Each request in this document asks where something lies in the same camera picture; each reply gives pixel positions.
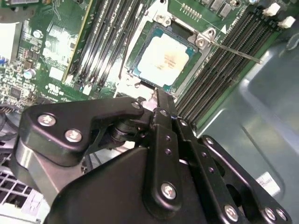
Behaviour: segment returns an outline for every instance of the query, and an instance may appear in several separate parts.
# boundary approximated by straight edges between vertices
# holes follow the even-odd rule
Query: white slot latch
[[[280,5],[276,2],[271,4],[270,7],[263,10],[263,15],[265,16],[274,16],[280,9]]]
[[[287,29],[287,28],[290,28],[295,21],[296,20],[295,20],[294,17],[288,16],[284,20],[282,20],[281,22],[279,22],[278,26],[281,27],[281,28]]]

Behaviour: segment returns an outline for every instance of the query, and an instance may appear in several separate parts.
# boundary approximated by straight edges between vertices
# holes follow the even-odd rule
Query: screw
[[[212,141],[212,139],[210,139],[210,138],[206,138],[206,141],[207,141],[210,145],[214,144],[213,141]]]
[[[184,120],[181,120],[180,122],[181,122],[182,125],[188,126],[187,122],[185,122]]]
[[[203,38],[199,38],[196,41],[198,47],[203,47],[205,45],[205,40]]]
[[[140,109],[139,103],[133,102],[132,106],[135,107],[136,109]]]
[[[283,219],[283,220],[288,220],[284,214],[284,212],[280,209],[276,209],[277,214],[279,214],[279,216]]]
[[[161,113],[163,116],[167,117],[167,112],[166,112],[165,110],[160,110],[160,113]]]
[[[167,199],[170,199],[170,200],[175,199],[177,196],[177,193],[176,193],[176,190],[174,189],[174,187],[168,183],[163,183],[161,185],[161,191],[162,191],[163,195]]]
[[[82,140],[81,133],[74,129],[68,130],[64,136],[70,142],[80,142]]]
[[[56,123],[56,119],[53,116],[48,115],[48,114],[43,114],[43,115],[39,116],[37,118],[37,121],[40,125],[45,126],[45,127],[53,126]]]
[[[269,209],[269,208],[265,208],[265,212],[266,212],[267,216],[268,216],[270,219],[272,219],[273,221],[276,220],[276,217],[275,217],[275,215],[274,215],[274,212],[273,212],[271,209]]]
[[[239,216],[235,209],[231,205],[225,205],[224,210],[226,215],[229,217],[230,220],[237,222],[239,219]]]
[[[171,155],[171,150],[170,149],[165,149],[165,153],[166,153],[166,155]]]
[[[164,22],[164,16],[162,16],[162,15],[157,15],[156,19],[157,19],[158,23]]]

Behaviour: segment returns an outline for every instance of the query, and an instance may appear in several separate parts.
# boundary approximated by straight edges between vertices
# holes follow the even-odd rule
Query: motherboard
[[[34,10],[15,24],[10,56],[0,51],[2,105],[148,102],[160,88],[194,129],[299,11],[296,0],[10,0],[0,12],[7,7]]]

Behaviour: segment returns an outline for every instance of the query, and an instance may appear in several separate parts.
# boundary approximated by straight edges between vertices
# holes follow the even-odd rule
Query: black robotic arm
[[[157,99],[153,112],[129,97],[24,111],[11,169],[44,194],[46,223],[292,223],[212,137],[194,136],[170,95]],[[82,175],[84,155],[127,140],[134,149]]]

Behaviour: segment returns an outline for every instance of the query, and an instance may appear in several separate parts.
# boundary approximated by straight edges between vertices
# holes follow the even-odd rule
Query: metal rod
[[[219,47],[219,48],[222,48],[222,49],[224,49],[224,50],[227,50],[227,51],[229,51],[229,52],[232,52],[232,53],[234,53],[234,54],[236,54],[236,55],[238,55],[238,56],[245,57],[245,58],[247,58],[247,59],[249,59],[249,60],[251,60],[251,61],[254,61],[254,62],[256,62],[256,63],[261,64],[261,63],[263,62],[263,61],[260,60],[260,59],[257,59],[257,58],[255,58],[255,57],[253,57],[253,56],[250,56],[250,55],[248,55],[248,54],[242,53],[242,52],[240,52],[240,51],[238,51],[238,50],[231,49],[231,48],[229,48],[229,47],[227,47],[227,46],[224,46],[224,45],[222,45],[222,44],[216,43],[215,41],[210,41],[210,42],[211,42],[213,45],[215,45],[215,46],[217,46],[217,47]]]

